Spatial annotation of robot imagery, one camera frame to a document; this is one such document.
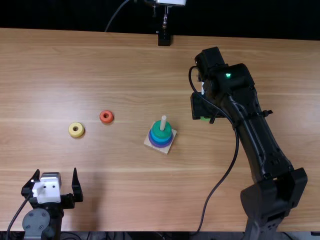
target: wooden table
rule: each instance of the wooden table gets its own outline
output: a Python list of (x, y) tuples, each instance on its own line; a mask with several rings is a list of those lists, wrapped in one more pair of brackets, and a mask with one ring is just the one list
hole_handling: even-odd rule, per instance
[[(62, 192), (77, 167), (84, 202), (66, 210), (63, 230), (195, 231), (204, 201), (235, 147), (227, 120), (192, 120), (189, 67), (218, 46), (226, 63), (251, 72), (267, 122), (308, 184), (279, 231), (320, 230), (320, 42), (0, 29), (0, 230), (6, 230), (36, 169), (60, 172)], [(102, 110), (115, 120), (103, 125)], [(144, 146), (167, 115), (177, 137), (168, 155)], [(81, 139), (68, 133), (84, 124)], [(242, 146), (209, 201), (203, 231), (243, 231), (240, 191), (253, 184)], [(22, 229), (27, 206), (13, 226)]]

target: black cable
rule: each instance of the black cable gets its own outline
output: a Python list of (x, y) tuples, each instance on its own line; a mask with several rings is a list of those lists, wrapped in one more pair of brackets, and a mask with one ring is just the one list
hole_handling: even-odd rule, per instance
[(294, 240), (288, 233), (286, 233), (286, 232), (282, 232), (284, 235), (286, 235), (290, 240)]
[[(229, 122), (231, 123), (231, 125), (233, 126), (234, 123), (232, 121), (232, 119), (227, 115), (227, 113), (225, 111), (223, 111), (221, 108), (219, 108), (218, 106), (214, 105), (212, 102), (210, 102), (209, 100), (205, 99), (200, 93), (198, 93), (197, 89), (195, 88), (193, 82), (192, 82), (192, 70), (197, 68), (197, 66), (192, 66), (189, 69), (189, 83), (191, 85), (192, 90), (201, 98), (203, 99), (205, 102), (209, 103), (210, 105), (212, 105), (214, 108), (216, 108), (217, 110), (219, 110), (222, 115), (225, 116), (225, 118), (227, 118), (229, 120)], [(238, 156), (238, 151), (239, 151), (239, 136), (238, 136), (238, 131), (236, 128), (233, 129), (234, 130), (234, 134), (235, 134), (235, 150), (234, 150), (234, 155), (233, 155), (233, 159), (230, 163), (229, 168), (227, 169), (227, 171), (225, 172), (225, 174), (223, 175), (223, 177), (220, 179), (220, 181), (214, 186), (214, 188), (211, 190), (211, 192), (209, 193), (208, 197), (206, 198), (205, 202), (204, 202), (204, 206), (203, 206), (203, 210), (202, 210), (202, 215), (201, 215), (201, 220), (200, 220), (200, 224), (198, 227), (198, 230), (194, 233), (191, 234), (191, 236), (194, 236), (196, 234), (198, 234), (200, 232), (200, 229), (202, 227), (202, 224), (204, 222), (204, 217), (205, 217), (205, 213), (206, 213), (206, 208), (207, 208), (207, 204), (212, 196), (212, 194), (215, 192), (215, 190), (220, 186), (220, 184), (222, 184), (222, 182), (227, 178), (227, 176), (229, 175), (229, 173), (231, 172), (231, 169), (233, 168), (233, 166), (235, 165), (237, 156)]]
[(130, 0), (125, 0), (125, 1), (118, 7), (118, 9), (114, 12), (114, 14), (113, 14), (112, 17), (110, 18), (108, 24), (107, 24), (106, 27), (105, 27), (105, 30), (104, 30), (105, 33), (108, 31), (108, 29), (109, 29), (109, 27), (110, 27), (110, 25), (111, 25), (111, 22), (113, 21), (113, 19), (114, 19), (115, 16), (117, 15), (117, 13), (118, 13), (118, 12), (120, 11), (120, 9), (121, 9), (124, 5), (126, 5), (126, 3), (129, 2), (129, 1), (130, 1)]
[(19, 213), (21, 212), (21, 210), (24, 208), (24, 206), (28, 202), (29, 198), (31, 198), (31, 195), (32, 195), (32, 192), (29, 193), (29, 195), (26, 197), (26, 199), (23, 201), (23, 203), (19, 207), (18, 211), (16, 211), (15, 215), (13, 216), (13, 218), (8, 226), (8, 229), (6, 231), (5, 240), (9, 240), (10, 229), (11, 229), (12, 225), (14, 224), (15, 220), (17, 219)]
[(62, 231), (61, 234), (70, 234), (70, 235), (76, 236), (76, 237), (78, 237), (80, 240), (82, 240), (82, 238), (81, 238), (78, 234), (75, 234), (75, 233), (73, 233), (73, 232)]

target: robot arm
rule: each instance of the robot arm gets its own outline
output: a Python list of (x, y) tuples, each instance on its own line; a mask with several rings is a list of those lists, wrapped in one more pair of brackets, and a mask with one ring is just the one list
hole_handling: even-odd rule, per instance
[[(271, 110), (262, 111), (255, 83), (244, 64), (228, 66), (217, 47), (195, 57), (202, 97), (221, 108), (232, 119), (247, 155), (254, 185), (240, 198), (248, 222), (243, 240), (272, 239), (279, 223), (298, 205), (307, 184), (303, 168), (294, 170), (278, 146), (265, 120)], [(192, 118), (221, 118), (201, 97), (191, 96)]]
[(23, 186), (21, 195), (28, 199), (33, 210), (23, 218), (25, 240), (59, 240), (64, 209), (73, 209), (76, 202), (83, 201), (77, 169), (73, 170), (73, 194), (60, 194), (59, 172), (44, 172), (39, 169)]

